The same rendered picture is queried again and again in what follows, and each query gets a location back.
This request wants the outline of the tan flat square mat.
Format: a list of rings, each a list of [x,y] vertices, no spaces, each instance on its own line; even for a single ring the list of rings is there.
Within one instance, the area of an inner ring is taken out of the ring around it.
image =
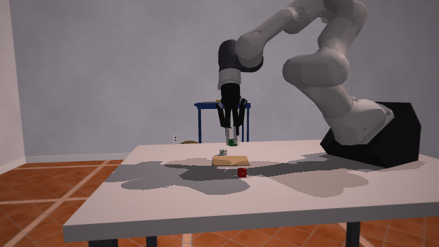
[[[247,156],[214,156],[213,166],[250,166]]]

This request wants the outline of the grey die with black pips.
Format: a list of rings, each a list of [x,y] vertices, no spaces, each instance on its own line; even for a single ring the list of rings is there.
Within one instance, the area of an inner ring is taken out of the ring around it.
[[[223,155],[223,156],[227,155],[227,149],[220,149],[219,155]]]

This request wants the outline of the green die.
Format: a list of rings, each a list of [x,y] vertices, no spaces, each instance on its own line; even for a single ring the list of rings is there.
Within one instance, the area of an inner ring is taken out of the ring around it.
[[[231,147],[237,146],[234,144],[234,139],[229,139],[229,146]]]

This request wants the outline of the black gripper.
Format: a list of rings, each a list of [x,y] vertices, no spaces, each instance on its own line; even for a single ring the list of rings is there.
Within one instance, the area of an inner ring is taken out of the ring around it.
[[[238,104],[239,116],[238,116]],[[245,106],[247,100],[240,96],[240,86],[237,83],[226,83],[221,86],[221,102],[216,104],[221,127],[225,128],[226,145],[231,139],[231,109],[233,114],[233,138],[234,144],[239,145],[239,126],[244,123]],[[223,105],[225,116],[223,112]]]

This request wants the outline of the red die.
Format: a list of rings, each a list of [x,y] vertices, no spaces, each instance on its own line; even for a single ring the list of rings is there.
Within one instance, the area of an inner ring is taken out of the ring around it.
[[[245,168],[238,168],[238,177],[247,177],[247,170]]]

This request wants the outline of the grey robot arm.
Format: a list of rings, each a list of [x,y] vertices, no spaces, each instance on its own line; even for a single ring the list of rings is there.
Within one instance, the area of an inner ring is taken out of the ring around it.
[[[218,51],[218,90],[226,83],[240,85],[241,72],[258,71],[265,44],[281,31],[297,34],[317,17],[327,23],[317,39],[319,50],[287,60],[283,78],[316,104],[337,142],[368,144],[394,115],[383,104],[348,96],[342,86],[350,71],[346,53],[368,17],[359,1],[294,0],[237,41],[224,41]]]

